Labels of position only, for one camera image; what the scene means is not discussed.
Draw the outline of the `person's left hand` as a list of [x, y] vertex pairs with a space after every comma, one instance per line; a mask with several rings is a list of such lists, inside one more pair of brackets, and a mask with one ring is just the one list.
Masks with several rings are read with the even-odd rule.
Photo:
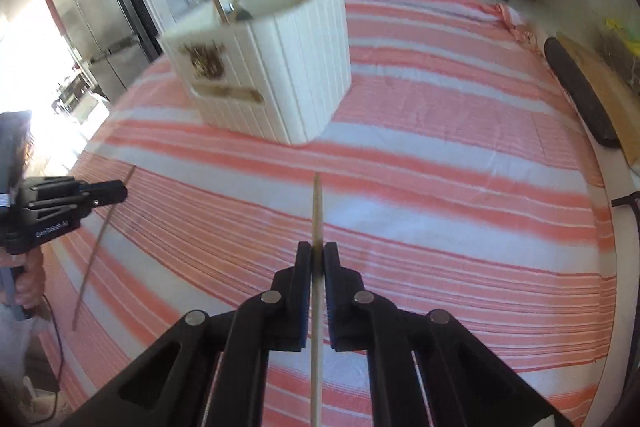
[[18, 305], [34, 309], [41, 303], [46, 290], [46, 272], [40, 247], [20, 255], [10, 255], [1, 249], [0, 265], [2, 268], [24, 268], [24, 272], [15, 279], [15, 302]]

